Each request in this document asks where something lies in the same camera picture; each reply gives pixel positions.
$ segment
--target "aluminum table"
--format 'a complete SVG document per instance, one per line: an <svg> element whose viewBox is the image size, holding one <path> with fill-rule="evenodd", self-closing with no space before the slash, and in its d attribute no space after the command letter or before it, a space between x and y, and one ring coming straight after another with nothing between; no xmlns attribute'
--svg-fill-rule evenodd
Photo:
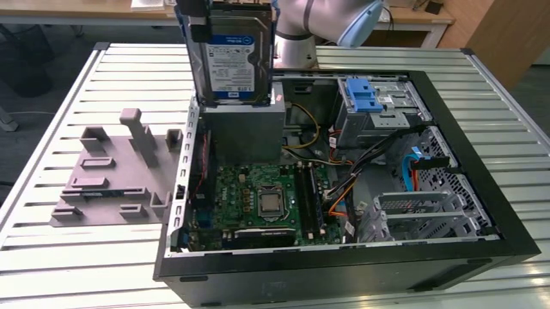
<svg viewBox="0 0 550 309"><path fill-rule="evenodd" d="M548 308L550 142L472 55L459 50L317 50L323 68L423 70L473 144L541 254L439 292L249 308ZM49 213L88 125L129 135L118 111L140 108L153 134L184 126L192 95L184 45L94 50L0 209L0 308L185 308L150 277L160 225L52 228Z"/></svg>

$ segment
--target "hard disk drive label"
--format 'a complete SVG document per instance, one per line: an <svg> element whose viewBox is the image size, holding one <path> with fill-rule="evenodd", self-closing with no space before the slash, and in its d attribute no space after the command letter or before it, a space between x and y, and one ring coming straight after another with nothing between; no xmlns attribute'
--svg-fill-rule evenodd
<svg viewBox="0 0 550 309"><path fill-rule="evenodd" d="M254 68L248 56L254 50L248 35L214 35L205 45L212 91L217 98L246 98L254 90Z"/></svg>

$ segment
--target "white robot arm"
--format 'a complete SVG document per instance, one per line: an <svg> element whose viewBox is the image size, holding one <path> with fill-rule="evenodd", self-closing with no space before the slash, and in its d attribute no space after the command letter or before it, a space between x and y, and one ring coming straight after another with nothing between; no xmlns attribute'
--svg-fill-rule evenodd
<svg viewBox="0 0 550 309"><path fill-rule="evenodd" d="M315 65L315 36L339 46L360 46L381 14L381 0L274 0L272 5L278 13L276 68Z"/></svg>

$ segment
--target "gray 3d printed part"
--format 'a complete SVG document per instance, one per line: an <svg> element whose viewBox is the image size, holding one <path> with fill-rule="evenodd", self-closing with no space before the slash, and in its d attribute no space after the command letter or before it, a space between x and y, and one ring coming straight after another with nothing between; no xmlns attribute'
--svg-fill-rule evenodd
<svg viewBox="0 0 550 309"><path fill-rule="evenodd" d="M84 150L50 226L160 222L172 199L182 135L168 130L165 136L153 136L140 116L138 109L120 113L130 136L108 136L101 127L85 128Z"/></svg>

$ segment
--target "yellow wire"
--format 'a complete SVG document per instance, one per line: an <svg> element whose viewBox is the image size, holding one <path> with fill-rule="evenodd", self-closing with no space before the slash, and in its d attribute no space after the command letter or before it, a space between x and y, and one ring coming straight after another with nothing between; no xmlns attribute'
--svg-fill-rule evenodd
<svg viewBox="0 0 550 309"><path fill-rule="evenodd" d="M294 106L294 107L297 107L299 109L301 109L301 111L303 111L303 112L305 113L305 115L309 117L312 123L315 124L315 131L316 131L316 132L315 132L315 137L312 138L311 142L308 142L308 143L305 143L305 144L303 144L303 145L282 146L284 149L299 149L299 148L305 148L305 147L308 147L309 145L312 145L312 144L317 141L317 139L319 139L319 134L320 134L319 124L317 124L317 121L315 120L315 117L311 115L311 113L307 111L307 109L305 109L301 105L299 105L299 104L296 104L296 103L292 103L292 106Z"/></svg>

